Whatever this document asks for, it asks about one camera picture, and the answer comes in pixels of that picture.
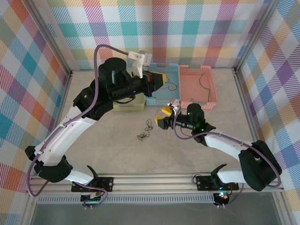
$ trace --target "purple cable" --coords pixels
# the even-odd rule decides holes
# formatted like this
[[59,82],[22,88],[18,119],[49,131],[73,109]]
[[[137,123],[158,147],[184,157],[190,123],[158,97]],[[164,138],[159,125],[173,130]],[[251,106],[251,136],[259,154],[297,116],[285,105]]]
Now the purple cable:
[[99,188],[99,187],[89,187],[89,186],[86,186],[86,185],[84,185],[84,184],[80,184],[80,183],[77,183],[77,182],[75,182],[75,183],[76,183],[77,185],[83,187],[83,188],[89,188],[89,189],[93,189],[93,190],[103,191],[103,192],[105,193],[105,197],[102,199],[102,201],[100,201],[100,202],[97,203],[96,205],[93,205],[93,206],[92,206],[93,208],[97,207],[97,206],[100,205],[102,202],[104,202],[104,201],[106,200],[107,196],[108,196],[108,192],[107,192],[105,189],[103,189],[103,188]]
[[28,190],[28,193],[31,197],[37,197],[39,196],[39,194],[42,192],[42,190],[44,189],[44,187],[47,185],[47,183],[49,181],[46,181],[45,184],[43,184],[43,186],[41,187],[41,189],[36,193],[34,194],[30,188],[30,174],[31,174],[31,170],[35,164],[35,162],[37,161],[37,159],[40,157],[40,154],[42,154],[42,152],[45,150],[47,144],[65,127],[67,127],[70,123],[76,121],[78,118],[82,117],[83,115],[85,115],[86,113],[88,113],[96,104],[96,101],[97,101],[97,98],[98,98],[98,93],[99,93],[99,80],[98,80],[98,67],[97,67],[97,53],[98,53],[98,50],[99,48],[109,48],[109,49],[112,49],[114,51],[117,51],[121,54],[124,54],[124,55],[128,55],[127,52],[124,52],[124,51],[121,51],[117,48],[114,48],[114,47],[111,47],[109,45],[97,45],[95,51],[94,51],[94,71],[95,71],[95,96],[94,96],[94,100],[92,102],[92,104],[85,110],[83,111],[82,113],[80,113],[79,115],[75,116],[73,119],[63,123],[64,127],[58,127],[50,136],[49,138],[45,141],[45,143],[43,144],[43,146],[41,147],[41,150],[39,153],[37,153],[37,155],[34,157],[34,159],[32,160],[30,166],[29,166],[29,169],[28,169],[28,172],[26,174],[26,187],[27,187],[27,190]]
[[174,118],[174,123],[173,123],[173,129],[174,129],[174,132],[175,132],[175,135],[179,138],[179,139],[182,139],[182,140],[188,140],[188,139],[192,139],[194,137],[198,137],[198,136],[201,136],[201,135],[218,135],[220,137],[224,137],[230,141],[233,141],[233,142],[236,142],[237,144],[241,144],[247,148],[250,148],[251,150],[255,151],[261,158],[263,158],[268,164],[269,166],[272,168],[272,170],[274,171],[274,173],[276,174],[276,177],[277,177],[277,184],[276,185],[268,185],[268,187],[270,188],[278,188],[280,185],[281,185],[281,178],[280,178],[280,175],[277,171],[277,169],[275,168],[275,166],[257,149],[255,149],[254,147],[248,145],[248,144],[245,144],[233,137],[230,137],[230,136],[227,136],[227,135],[223,135],[223,134],[219,134],[219,133],[215,133],[215,132],[203,132],[203,133],[199,133],[199,134],[196,134],[196,135],[193,135],[191,137],[180,137],[177,132],[176,132],[176,120],[177,120],[177,117],[179,115],[179,113],[181,112],[181,106],[179,106],[178,108],[178,111],[175,115],[175,118]]

